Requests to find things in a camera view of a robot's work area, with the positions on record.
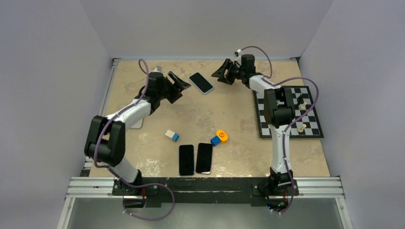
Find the beige stained tabletop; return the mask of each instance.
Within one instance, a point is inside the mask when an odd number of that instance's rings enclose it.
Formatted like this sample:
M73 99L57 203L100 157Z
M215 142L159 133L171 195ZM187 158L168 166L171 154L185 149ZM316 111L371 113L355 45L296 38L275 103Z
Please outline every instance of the beige stained tabletop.
M213 149L211 174L195 177L263 177L268 176L272 160L271 139L259 138L253 93L236 80L233 85L217 82L211 77L223 61L147 61L152 70L156 65L163 73L172 71L184 81L200 72L213 84L214 90L200 93L194 86L183 91L183 97L160 107L144 119L140 129L126 133L125 156L144 177L179 177L179 146L209 143L219 129L228 134L228 141ZM296 61L274 61L272 81L301 76ZM256 71L269 73L268 62L256 61ZM138 61L120 61L111 87L106 114L127 105L145 85L145 74ZM293 80L285 85L303 85ZM165 136L167 130L180 135L178 142ZM319 139L291 139L290 157L295 177L328 177L329 171ZM91 177L112 177L105 169L93 167Z

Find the cable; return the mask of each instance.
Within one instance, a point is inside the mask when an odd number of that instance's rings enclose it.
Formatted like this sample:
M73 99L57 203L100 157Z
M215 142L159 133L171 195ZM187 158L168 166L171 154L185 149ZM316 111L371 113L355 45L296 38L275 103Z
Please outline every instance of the cable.
M259 48L257 46L246 46L246 47L242 48L241 51L243 51L243 50L245 50L247 48L259 49L266 56L266 58L268 60L268 63L270 64L270 75L269 76L264 75L264 77L271 79L271 77L273 76L273 66L271 65L271 61L270 61L270 58L268 57L267 53L263 49L261 49L261 48Z
M132 212L129 212L129 211L125 208L124 201L123 201L122 207L124 208L124 213L127 213L128 215L130 215L130 216L132 216L132 217L135 217L135 218L138 218L138 219L142 219L142 220L146 220L146 221L157 221L157 220L161 220L161 219L163 219L163 218L166 218L168 215L170 215L170 213L173 211L174 207L176 206L176 202L175 202L175 199L174 199L174 193L173 193L173 191L171 191L170 188L168 188L166 185L163 185L163 184L161 184L161 183L149 183L149 184L145 184L145 185L133 185L133 184L130 184L129 182L127 182L126 180L124 180L123 178L119 177L119 175L118 175L117 173L115 173L112 169L109 168L108 170L109 170L114 176L116 176L120 181L122 181L124 184L126 184L126 185L129 186L129 187L133 187L133 188L143 188L143 187L149 187L149 186L154 186L154 185L164 187L165 189L167 189L167 190L169 191L169 193L170 193L170 195L171 195L171 199L173 200L173 201L172 201L172 205L171 205L169 211L168 211L166 214L164 214L163 216L160 216L160 217L157 217L157 218L146 218L146 217L142 217L142 216L135 215L135 214L133 214Z
M143 61L144 65L146 66L146 71L143 70L142 66L140 65L141 60ZM139 66L140 70L141 70L143 73L149 74L149 72L148 72L148 66L146 65L146 63L145 63L145 61L144 61L143 59L140 59L140 60L138 61L138 66Z
M146 69L146 70L143 70L142 66L140 65L141 62L145 65L145 69ZM160 184L160 183L150 183L150 184L138 185L138 186L137 186L137 185L130 184L129 182L127 182L126 180L124 180L123 178L121 178L117 173L115 173L115 172L111 169L111 167L110 167L109 165L100 166L100 165L98 165L98 163L97 163L98 149L99 149L99 147L100 147L101 140L103 139L103 135L104 135L104 133L106 132L107 128L110 126L110 124L111 124L117 117L119 117L121 114L123 114L123 113L124 113L125 111L127 111L128 109L130 109L130 108L136 106L136 105L141 101L141 99L145 96L145 93L146 93L146 90L147 90L148 84L149 84L149 68L148 68L148 65L146 64L146 61L143 60L143 59L140 59L140 60L138 61L138 65L139 65L140 69L146 74L146 83L145 83L145 86L144 86L144 88L143 88L142 94L140 95L139 99L138 99L134 104L130 104L130 105L124 107L123 109L121 109L120 111L118 111L118 112L117 112L111 119L109 119L109 121L106 123L106 125L104 126L104 128L101 130L100 136L99 136L98 139L97 139L96 148L95 148L95 150L94 150L93 160L94 160L94 165L95 165L95 167L97 167L97 168L107 168L107 169L110 171L110 173L112 173L112 174L113 174L114 176L116 176L120 181L122 181L124 184L128 185L129 187L142 188L142 187L149 187L149 186L154 186L154 185L156 185L156 186L162 186L162 187L164 187L165 189L167 189L167 190L169 191L170 195L171 195L171 198L172 198L172 200L173 200L173 204L172 204L170 210L169 210L165 215L163 215L163 216L161 216L161 217L157 217L157 218L146 218L146 217L142 217L142 216L137 216L137 215L132 214L131 212L127 211L127 210L125 209L125 205L124 205L124 203L123 203L124 212L127 213L128 215L130 215L130 216L132 216L132 217L136 217L136 218L142 219L142 220L156 221L156 220L160 220L160 219L163 219L163 218L167 217L168 215L170 215L170 213L171 213L171 212L173 211L173 209L174 209L174 206L175 206L175 199L174 199L174 194L173 194L173 192L170 190L170 188L168 188L168 187L166 187L165 185Z
M294 121L292 121L292 122L284 129L284 131L283 131L283 157L284 157L284 158L287 158L287 154L286 154L286 135L285 135L286 131L287 131L292 125L294 125L294 123L298 122L298 121L301 120L304 116L306 116L310 111L312 111L312 110L314 109L314 107L315 107L315 104L316 104L317 101L318 101L318 98L319 98L319 88L318 88L318 86L316 85L315 82L313 82L312 80L310 80L310 79L308 79L308 78L304 78L304 77L291 77L291 78L288 78L288 79L286 79L286 80L283 80L283 81L281 81L281 82L275 84L274 86L279 86L279 85L281 85L281 84L283 84L283 83L285 83L285 82L288 82L288 81L290 81L290 80L298 80L298 79L300 79L300 80L308 80L309 82L311 82L311 83L315 86L315 90L316 90L317 95L316 95L315 100L314 100L314 102L312 103L311 107L310 107L304 114L302 114L299 118L296 118ZM262 80L263 80L264 82L268 83L269 85L272 85L272 84L271 84L269 81L267 81L265 78L262 78ZM282 214L282 213L285 213L285 212L289 209L289 207L291 206L292 200L294 199L294 195L295 195L294 179L293 179L293 177L292 177L292 174L290 173L290 170L289 170L289 168L288 168L288 163L287 163L287 162L286 162L286 169L287 169L288 176L289 176L289 178L290 178L290 180L291 180L291 184L292 184L292 186L293 186L293 189L292 189L292 193L291 193L291 200L289 201L287 207L286 207L283 211L280 212L281 214Z

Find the blue block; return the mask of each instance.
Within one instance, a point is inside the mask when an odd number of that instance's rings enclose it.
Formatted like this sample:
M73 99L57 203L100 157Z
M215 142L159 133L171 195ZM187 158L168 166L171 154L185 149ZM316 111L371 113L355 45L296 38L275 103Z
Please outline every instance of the blue block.
M218 136L215 136L215 137L213 137L213 138L211 139L211 144L212 144L213 146L217 146L219 143L221 143L221 140L219 139Z
M179 135L178 134L174 134L173 137L171 138L174 142L177 142L177 140L179 139Z

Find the black smartphone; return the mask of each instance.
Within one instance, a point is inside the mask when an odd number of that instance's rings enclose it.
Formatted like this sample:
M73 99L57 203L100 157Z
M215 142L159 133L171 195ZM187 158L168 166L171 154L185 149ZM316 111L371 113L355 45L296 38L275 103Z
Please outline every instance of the black smartphone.
M203 94L207 94L214 89L214 86L200 73L195 73L194 75L190 76L189 79L191 83L194 84L194 86Z
M213 145L208 143L199 143L197 150L197 165L195 166L195 172L202 174L210 174L212 159L213 159Z
M180 176L194 175L194 146L179 146L179 171Z

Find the small toy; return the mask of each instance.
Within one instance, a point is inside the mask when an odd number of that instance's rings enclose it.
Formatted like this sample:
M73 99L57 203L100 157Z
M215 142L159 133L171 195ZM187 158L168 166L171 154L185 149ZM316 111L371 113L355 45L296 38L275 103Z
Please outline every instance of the small toy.
M299 105L299 107L304 110L304 109L306 109L306 105L307 105L307 103L306 103L306 102L303 102L303 103L301 103L301 104Z
M167 130L165 135L173 140L173 142L177 142L179 139L179 135L171 130Z
M228 135L223 130L218 130L216 135L219 137L222 143L225 143L228 140Z
M217 146L221 142L221 139L218 136L215 136L211 139L211 144Z
M304 129L307 128L306 124L302 124L302 126L300 128L298 128L298 132L302 133L304 132Z

